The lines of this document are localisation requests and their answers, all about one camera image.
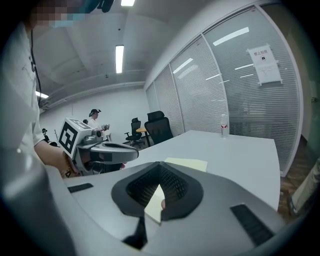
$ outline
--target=yellow paper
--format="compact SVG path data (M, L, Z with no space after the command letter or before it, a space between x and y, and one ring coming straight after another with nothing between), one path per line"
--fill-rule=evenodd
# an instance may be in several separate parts
M196 159L171 158L171 157L168 157L165 160L165 162L193 168L201 172L206 172L207 165L208 165L206 161L201 161ZM162 211L161 202L163 199L165 199L165 194L159 185L156 191L154 192L153 196L151 197L148 205L144 209L144 212L157 223L161 223L161 211Z
M176 164L180 166L190 167L201 172L207 171L208 162L196 159L183 159L168 157L165 160L166 163Z

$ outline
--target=clear plastic bottle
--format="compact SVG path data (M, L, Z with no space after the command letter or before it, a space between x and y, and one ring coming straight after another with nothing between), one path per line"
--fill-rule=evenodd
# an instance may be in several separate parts
M226 114L221 115L221 136L222 138L226 138L229 135L229 128L228 128L228 119Z

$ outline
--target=black chair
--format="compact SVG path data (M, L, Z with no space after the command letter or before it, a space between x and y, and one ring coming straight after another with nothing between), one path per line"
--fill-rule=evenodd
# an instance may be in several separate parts
M138 141L140 140L142 133L141 132L137 132L137 129L139 129L141 127L141 121L138 120L138 118L134 118L132 119L132 123L131 123L131 133L132 135L129 136L129 132L126 132L125 134L127 135L127 138L125 138L127 141L132 142L130 144L130 146L134 146L134 145L138 145L139 148L141 148L140 144L143 143L145 144L144 141Z
M148 122L144 124L144 127L155 145L174 137L171 132L169 119L165 117L162 111L152 112L147 115Z

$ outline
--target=ceiling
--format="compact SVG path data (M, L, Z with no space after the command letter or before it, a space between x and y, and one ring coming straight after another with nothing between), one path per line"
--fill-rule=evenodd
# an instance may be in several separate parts
M143 85L161 52L210 0L115 0L108 13L94 10L72 27L34 29L34 57L46 108L73 95L116 86ZM116 45L124 45L116 74Z

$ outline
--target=mesh chair back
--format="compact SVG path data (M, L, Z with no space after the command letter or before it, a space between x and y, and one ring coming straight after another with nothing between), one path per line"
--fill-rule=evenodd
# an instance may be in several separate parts
M141 121L138 122L132 122L131 123L131 128L132 128L132 135L140 135L140 137L142 136L141 132L137 132L137 129L139 129L141 127Z
M154 121L154 120L158 120L158 119L161 119L161 118L164 118L165 117L165 114L162 112L162 111L156 111L156 112L151 112L151 113L148 113L148 121Z
M148 121L144 124L144 126L147 132L150 134L155 145L174 137L170 129L169 119L167 117L163 117L154 121Z

